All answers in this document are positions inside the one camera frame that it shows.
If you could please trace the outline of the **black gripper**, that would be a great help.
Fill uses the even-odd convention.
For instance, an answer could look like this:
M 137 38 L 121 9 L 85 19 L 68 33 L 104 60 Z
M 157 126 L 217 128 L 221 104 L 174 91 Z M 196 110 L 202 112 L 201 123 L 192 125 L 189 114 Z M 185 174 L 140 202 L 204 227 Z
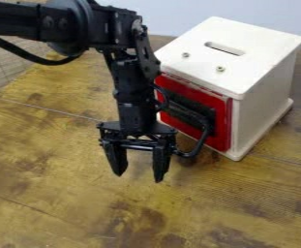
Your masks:
M 118 103 L 117 113 L 117 121 L 97 125 L 100 145 L 112 172 L 117 176 L 125 172 L 128 149 L 150 151 L 153 179 L 158 183 L 169 170 L 176 130 L 157 122 L 154 105 L 134 106 Z

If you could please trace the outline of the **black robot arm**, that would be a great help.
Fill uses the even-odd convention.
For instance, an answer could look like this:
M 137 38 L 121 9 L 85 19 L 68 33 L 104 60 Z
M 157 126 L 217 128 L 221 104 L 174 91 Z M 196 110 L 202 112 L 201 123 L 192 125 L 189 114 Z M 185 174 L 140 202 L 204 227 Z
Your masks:
M 149 151 L 153 179 L 161 181 L 169 169 L 176 130 L 156 121 L 168 103 L 154 97 L 160 61 L 137 13 L 105 7 L 94 0 L 0 2 L 0 47 L 46 66 L 69 63 L 90 48 L 104 56 L 118 112 L 117 121 L 97 125 L 110 169 L 117 175 L 125 172 L 129 149 Z

